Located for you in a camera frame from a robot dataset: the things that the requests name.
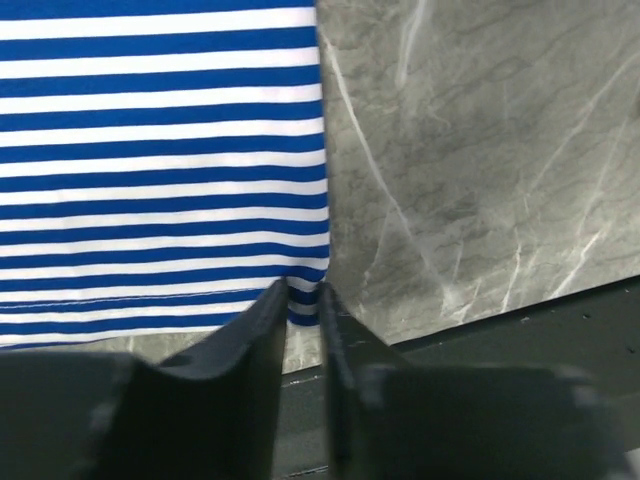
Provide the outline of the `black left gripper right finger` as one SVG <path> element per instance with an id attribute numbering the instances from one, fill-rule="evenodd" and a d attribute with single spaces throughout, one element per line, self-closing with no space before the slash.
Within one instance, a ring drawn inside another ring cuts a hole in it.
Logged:
<path id="1" fill-rule="evenodd" d="M 335 479 L 614 479 L 618 439 L 566 368 L 419 366 L 321 289 L 327 456 Z"/>

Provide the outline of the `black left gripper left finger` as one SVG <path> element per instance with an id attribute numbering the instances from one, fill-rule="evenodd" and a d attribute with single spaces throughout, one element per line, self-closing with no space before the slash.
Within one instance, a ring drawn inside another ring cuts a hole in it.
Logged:
<path id="1" fill-rule="evenodd" d="M 153 365 L 124 353 L 1 357 L 5 479 L 267 479 L 288 288 Z"/>

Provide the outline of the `blue white striped tank top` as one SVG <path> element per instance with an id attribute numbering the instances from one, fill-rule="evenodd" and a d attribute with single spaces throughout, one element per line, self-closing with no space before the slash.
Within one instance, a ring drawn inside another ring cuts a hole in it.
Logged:
<path id="1" fill-rule="evenodd" d="M 1 5 L 1 343 L 205 332 L 329 264 L 311 1 Z"/>

